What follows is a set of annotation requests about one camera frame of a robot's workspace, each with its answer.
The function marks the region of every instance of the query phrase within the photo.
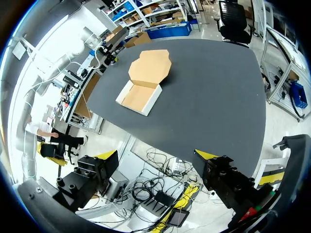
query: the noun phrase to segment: box lid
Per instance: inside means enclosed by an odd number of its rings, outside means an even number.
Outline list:
[[[167,50],[143,51],[128,73],[133,81],[159,84],[169,74],[171,65]]]

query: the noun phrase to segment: cardboard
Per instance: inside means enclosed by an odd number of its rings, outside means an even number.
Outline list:
[[[126,18],[124,20],[124,22],[128,25],[128,24],[131,24],[131,23],[134,23],[136,20],[132,17],[129,17],[129,18]]]
[[[94,75],[91,77],[91,80],[88,82],[87,86],[85,87],[84,91],[83,91],[83,95],[84,95],[84,98],[87,102],[88,98],[90,97],[95,85],[97,84],[99,78],[101,76],[98,74],[98,73],[94,73]],[[90,118],[93,116],[93,114],[90,112],[88,113],[88,108],[86,106],[86,102],[84,101],[84,98],[81,96],[81,98],[79,99],[75,109],[74,109],[74,112],[76,114],[79,114],[83,117],[86,117],[86,118]]]
[[[167,23],[180,23],[181,21],[184,21],[184,20],[183,19],[171,19],[171,20],[165,20],[161,22],[152,22],[151,26],[162,25],[162,24],[167,24]]]
[[[144,9],[142,9],[142,12],[144,13],[144,15],[151,14],[152,13],[152,8],[151,7],[146,7]]]
[[[118,26],[118,27],[116,27],[112,32],[111,32],[111,34],[109,35],[109,36],[107,36],[107,38],[106,38],[106,42],[108,42],[109,40],[111,40],[119,31],[121,31],[123,29],[123,27],[122,26]]]
[[[147,116],[162,92],[160,82],[171,68],[167,50],[143,51],[129,68],[130,80],[118,95],[116,102]]]
[[[139,16],[139,14],[137,14],[137,13],[133,14],[132,17],[133,17],[135,20],[140,20],[140,16]]]
[[[294,72],[294,71],[290,71],[289,75],[288,75],[289,79],[291,81],[297,81],[299,80],[299,76]]]
[[[141,45],[145,43],[150,43],[151,39],[148,36],[148,33],[142,32],[137,34],[138,37],[133,36],[128,42],[125,43],[124,47],[130,48],[135,45]]]
[[[181,13],[181,11],[178,11],[173,14],[173,18],[178,18],[178,17],[183,17],[183,14]]]

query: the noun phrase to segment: blue storage bin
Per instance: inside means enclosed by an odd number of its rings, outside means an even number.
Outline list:
[[[150,37],[150,39],[157,39],[157,38],[163,38],[163,37],[170,37],[170,36],[187,36],[192,31],[191,25],[189,22],[183,22],[186,23],[185,26],[179,26],[179,27],[165,27],[158,30],[147,30],[147,33]]]
[[[134,3],[136,4],[137,7],[142,6],[142,3],[141,3],[140,1],[138,1],[138,0],[134,0]],[[134,10],[134,7],[133,7],[132,4],[129,3],[129,2],[126,2],[126,3],[124,4],[124,7],[127,9],[128,12]]]
[[[132,4],[129,3],[129,2],[126,2],[126,3],[124,4],[124,7],[127,9],[128,12],[134,10],[134,7],[133,7]]]
[[[298,108],[306,108],[308,106],[307,97],[303,86],[298,83],[292,83],[290,94],[293,97],[294,103]]]

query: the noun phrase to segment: black office chair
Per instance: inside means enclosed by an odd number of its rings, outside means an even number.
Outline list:
[[[74,165],[71,161],[71,154],[75,156],[79,156],[79,154],[73,153],[71,151],[71,148],[72,147],[69,147],[67,152],[68,152],[70,163]],[[40,150],[40,154],[42,155],[42,157],[51,157],[55,159],[64,159],[65,152],[66,152],[65,144],[54,145],[54,144],[43,143],[41,145],[41,150]]]
[[[243,6],[233,2],[219,1],[219,7],[221,20],[224,25],[219,28],[220,19],[215,18],[218,31],[225,39],[230,40],[227,42],[247,47],[243,44],[249,44],[251,42],[255,28],[249,25],[250,34],[245,31],[247,22]]]

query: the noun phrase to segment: gray table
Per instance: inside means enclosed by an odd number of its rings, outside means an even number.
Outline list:
[[[149,115],[117,104],[132,61],[141,51],[159,49],[169,51],[172,66]],[[194,149],[225,154],[246,176],[257,165],[265,130],[265,93],[256,57],[242,46],[180,39],[126,49],[104,72],[87,105],[139,140],[181,159],[191,162]]]

